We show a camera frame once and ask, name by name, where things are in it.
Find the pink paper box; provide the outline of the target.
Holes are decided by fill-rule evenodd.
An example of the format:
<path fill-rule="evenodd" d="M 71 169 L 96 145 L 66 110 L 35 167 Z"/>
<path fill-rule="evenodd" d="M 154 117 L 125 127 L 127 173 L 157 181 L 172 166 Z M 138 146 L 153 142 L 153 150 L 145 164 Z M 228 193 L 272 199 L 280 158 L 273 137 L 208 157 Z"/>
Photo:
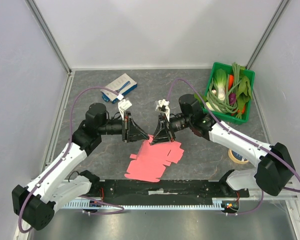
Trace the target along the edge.
<path fill-rule="evenodd" d="M 130 163 L 124 176 L 127 179 L 156 183 L 167 167 L 177 164 L 184 150 L 178 141 L 152 145 L 153 136 L 144 140 L 137 154 L 130 155 Z"/>

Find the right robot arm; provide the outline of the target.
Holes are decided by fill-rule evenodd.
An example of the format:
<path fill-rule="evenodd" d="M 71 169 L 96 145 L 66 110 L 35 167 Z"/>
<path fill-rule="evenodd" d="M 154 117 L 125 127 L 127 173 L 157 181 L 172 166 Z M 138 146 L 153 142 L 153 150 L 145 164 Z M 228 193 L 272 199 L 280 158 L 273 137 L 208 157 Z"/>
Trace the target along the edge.
<path fill-rule="evenodd" d="M 295 167 L 287 147 L 281 143 L 270 145 L 255 140 L 233 129 L 224 121 L 217 122 L 204 113 L 200 102 L 192 94 L 184 94 L 179 100 L 181 112 L 170 114 L 169 102 L 156 102 L 158 124 L 151 145 L 173 142 L 176 132 L 189 128 L 196 136 L 220 144 L 248 160 L 254 167 L 248 170 L 230 170 L 219 184 L 225 197 L 236 191 L 260 188 L 271 196 L 278 196 L 293 177 Z"/>

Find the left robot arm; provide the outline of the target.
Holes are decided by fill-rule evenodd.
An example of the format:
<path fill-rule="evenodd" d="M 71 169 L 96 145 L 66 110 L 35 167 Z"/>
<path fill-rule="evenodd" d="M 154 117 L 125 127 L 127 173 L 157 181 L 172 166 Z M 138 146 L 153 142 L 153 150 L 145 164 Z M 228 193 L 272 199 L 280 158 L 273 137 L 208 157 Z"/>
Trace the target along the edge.
<path fill-rule="evenodd" d="M 88 170 L 72 181 L 62 184 L 66 176 L 83 162 L 102 142 L 103 135 L 119 135 L 125 143 L 148 140 L 149 135 L 133 120 L 129 111 L 119 109 L 120 118 L 110 118 L 103 103 L 93 103 L 85 119 L 70 138 L 57 158 L 25 187 L 12 190 L 13 210 L 18 215 L 21 233 L 23 222 L 37 231 L 45 228 L 55 213 L 64 205 L 83 195 L 96 196 L 100 191 L 99 177 Z"/>

